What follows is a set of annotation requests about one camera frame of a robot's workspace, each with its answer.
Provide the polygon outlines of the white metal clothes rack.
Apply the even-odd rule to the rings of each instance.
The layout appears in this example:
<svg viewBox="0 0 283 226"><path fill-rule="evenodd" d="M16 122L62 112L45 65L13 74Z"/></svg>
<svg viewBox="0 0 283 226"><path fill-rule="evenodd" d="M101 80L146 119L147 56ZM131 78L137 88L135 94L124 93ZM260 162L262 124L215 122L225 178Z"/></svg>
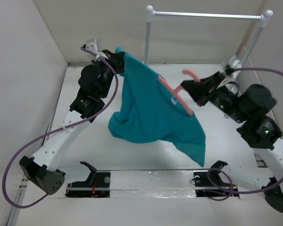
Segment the white metal clothes rack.
<svg viewBox="0 0 283 226"><path fill-rule="evenodd" d="M243 66L273 15L261 4L255 15L141 9L146 23L145 64L217 64Z"/></svg>

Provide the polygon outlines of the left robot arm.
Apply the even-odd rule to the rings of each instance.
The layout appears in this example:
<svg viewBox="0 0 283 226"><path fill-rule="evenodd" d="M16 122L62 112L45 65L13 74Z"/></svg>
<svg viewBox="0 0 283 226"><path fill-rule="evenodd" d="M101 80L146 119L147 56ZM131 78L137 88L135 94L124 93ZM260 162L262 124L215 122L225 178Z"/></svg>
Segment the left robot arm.
<svg viewBox="0 0 283 226"><path fill-rule="evenodd" d="M108 96L113 78L125 70L124 52L103 51L103 56L85 66L78 80L79 90L57 132L31 157L21 158L24 175L47 195L55 194L63 184L81 182L92 186L96 168L82 161L78 165L60 167L59 163L76 140L95 118L107 108L103 99Z"/></svg>

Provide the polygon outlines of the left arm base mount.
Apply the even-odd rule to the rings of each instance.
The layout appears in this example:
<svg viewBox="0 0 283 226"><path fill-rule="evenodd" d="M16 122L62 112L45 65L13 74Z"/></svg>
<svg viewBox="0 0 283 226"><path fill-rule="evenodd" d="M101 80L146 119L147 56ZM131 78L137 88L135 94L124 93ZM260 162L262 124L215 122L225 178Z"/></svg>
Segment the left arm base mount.
<svg viewBox="0 0 283 226"><path fill-rule="evenodd" d="M109 198L111 171L97 171L85 161L80 164L86 167L88 176L83 181L74 181L67 185L65 192L68 198Z"/></svg>

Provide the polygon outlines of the teal t shirt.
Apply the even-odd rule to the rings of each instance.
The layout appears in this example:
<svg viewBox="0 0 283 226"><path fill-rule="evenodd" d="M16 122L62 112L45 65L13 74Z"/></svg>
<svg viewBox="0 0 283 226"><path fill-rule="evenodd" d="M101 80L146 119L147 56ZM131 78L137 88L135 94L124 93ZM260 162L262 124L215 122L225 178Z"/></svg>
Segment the teal t shirt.
<svg viewBox="0 0 283 226"><path fill-rule="evenodd" d="M201 167L205 164L206 135L196 115L189 115L159 82L159 74L124 53L122 103L109 120L112 136L138 144L171 142Z"/></svg>

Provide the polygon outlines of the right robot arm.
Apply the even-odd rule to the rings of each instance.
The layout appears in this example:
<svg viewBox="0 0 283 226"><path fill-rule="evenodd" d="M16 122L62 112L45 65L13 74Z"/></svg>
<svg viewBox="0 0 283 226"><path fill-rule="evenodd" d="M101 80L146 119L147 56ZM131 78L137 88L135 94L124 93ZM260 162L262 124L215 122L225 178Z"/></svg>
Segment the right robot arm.
<svg viewBox="0 0 283 226"><path fill-rule="evenodd" d="M283 213L283 141L282 132L268 112L276 105L271 92L260 84L250 85L242 94L227 88L233 82L231 69L204 79L185 80L181 87L199 106L212 103L236 123L241 138L255 150L272 172L271 177L251 174L224 161L216 161L207 170L207 180L215 193L227 199L235 188L245 188L245 194L259 194L276 211Z"/></svg>

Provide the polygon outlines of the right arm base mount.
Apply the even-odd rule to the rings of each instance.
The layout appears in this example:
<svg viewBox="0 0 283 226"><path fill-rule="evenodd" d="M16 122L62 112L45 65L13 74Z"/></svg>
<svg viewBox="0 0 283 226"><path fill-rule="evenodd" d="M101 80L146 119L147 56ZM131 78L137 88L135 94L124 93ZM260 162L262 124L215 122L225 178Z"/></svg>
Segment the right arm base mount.
<svg viewBox="0 0 283 226"><path fill-rule="evenodd" d="M222 173L218 170L223 170L227 165L228 163L224 161L217 161L209 169L196 170L193 172L193 178L190 180L190 185L194 186L196 197L206 197L219 202L225 201L230 197L240 197L239 194L223 191L211 183L211 181L213 181L223 189L238 191L238 187L236 185L231 185L227 178L221 179Z"/></svg>

